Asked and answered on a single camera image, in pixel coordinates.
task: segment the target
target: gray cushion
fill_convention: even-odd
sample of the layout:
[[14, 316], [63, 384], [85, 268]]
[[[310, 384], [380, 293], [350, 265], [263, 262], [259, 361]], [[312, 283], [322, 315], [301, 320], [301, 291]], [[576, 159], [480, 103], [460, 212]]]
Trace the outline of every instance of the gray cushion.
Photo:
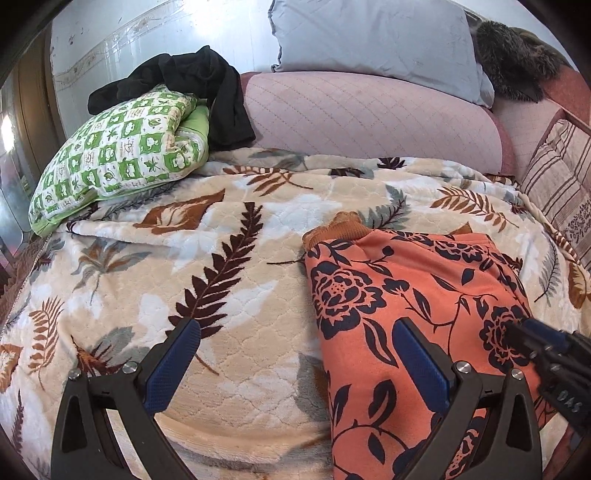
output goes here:
[[492, 106], [466, 14], [446, 0], [274, 0], [269, 19], [280, 45], [275, 72], [394, 77]]

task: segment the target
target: screw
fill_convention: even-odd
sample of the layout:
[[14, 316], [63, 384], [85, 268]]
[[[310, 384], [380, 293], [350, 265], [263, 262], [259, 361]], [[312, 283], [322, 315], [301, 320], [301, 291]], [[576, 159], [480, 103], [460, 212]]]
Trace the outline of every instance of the screw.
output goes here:
[[123, 368], [121, 370], [123, 370], [123, 373], [126, 375], [129, 374], [133, 374], [137, 371], [138, 369], [138, 363], [137, 362], [127, 362], [126, 364], [123, 365]]
[[468, 362], [461, 361], [456, 363], [456, 369], [463, 374], [469, 374], [472, 371], [472, 366]]
[[68, 372], [68, 378], [70, 380], [78, 380], [82, 375], [82, 371], [79, 368], [73, 368]]
[[511, 376], [516, 380], [523, 380], [525, 378], [523, 372], [518, 368], [514, 368], [513, 370], [511, 370]]

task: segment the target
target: wall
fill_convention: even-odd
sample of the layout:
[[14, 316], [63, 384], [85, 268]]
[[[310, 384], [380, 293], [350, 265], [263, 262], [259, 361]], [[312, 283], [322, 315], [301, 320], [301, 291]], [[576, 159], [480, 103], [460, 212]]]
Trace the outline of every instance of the wall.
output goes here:
[[[279, 47], [271, 0], [73, 0], [54, 20], [51, 62], [66, 136], [90, 118], [88, 96], [159, 53], [210, 45], [240, 72], [269, 71]], [[566, 53], [517, 0], [459, 0], [491, 20], [526, 28]]]

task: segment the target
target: green and white pillow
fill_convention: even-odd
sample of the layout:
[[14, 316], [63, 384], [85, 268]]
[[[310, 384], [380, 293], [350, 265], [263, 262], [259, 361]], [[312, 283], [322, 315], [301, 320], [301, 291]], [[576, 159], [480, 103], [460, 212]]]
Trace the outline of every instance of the green and white pillow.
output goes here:
[[179, 180], [203, 165], [209, 110], [197, 103], [160, 85], [88, 120], [41, 175], [29, 205], [33, 231], [48, 235], [95, 200]]

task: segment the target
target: blue gripper pad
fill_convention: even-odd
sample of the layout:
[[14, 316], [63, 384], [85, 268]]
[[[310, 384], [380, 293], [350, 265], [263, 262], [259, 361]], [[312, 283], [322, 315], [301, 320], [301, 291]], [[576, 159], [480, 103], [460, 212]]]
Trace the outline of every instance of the blue gripper pad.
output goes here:
[[565, 353], [569, 349], [569, 343], [566, 341], [566, 334], [542, 323], [536, 319], [526, 319], [521, 325], [531, 333], [543, 338], [548, 345], [552, 345], [556, 350]]
[[434, 413], [446, 413], [450, 405], [447, 378], [403, 322], [394, 323], [392, 338], [396, 353], [427, 408]]
[[146, 382], [144, 407], [148, 414], [154, 415], [168, 408], [200, 343], [201, 327], [192, 320], [164, 354]]

